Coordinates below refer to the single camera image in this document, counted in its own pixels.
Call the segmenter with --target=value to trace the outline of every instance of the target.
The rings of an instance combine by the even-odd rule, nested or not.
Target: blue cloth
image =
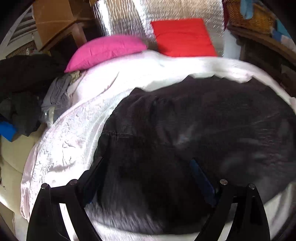
[[[217,200],[215,197],[214,187],[194,159],[190,161],[189,165],[193,178],[198,185],[202,195],[204,196],[205,202],[210,204],[212,207],[215,207],[217,204]]]
[[[13,127],[12,124],[9,124],[5,121],[0,122],[0,136],[4,136],[7,140],[11,142],[16,132],[17,130]]]
[[[277,28],[277,31],[280,32],[282,35],[285,35],[285,36],[287,36],[287,37],[289,37],[291,39],[290,34],[286,30],[286,28],[283,26],[281,21],[278,20],[278,19],[276,20],[276,28]]]
[[[272,30],[272,38],[281,43],[282,34],[275,29]]]
[[[240,12],[244,19],[251,19],[254,14],[253,3],[255,0],[241,0]]]

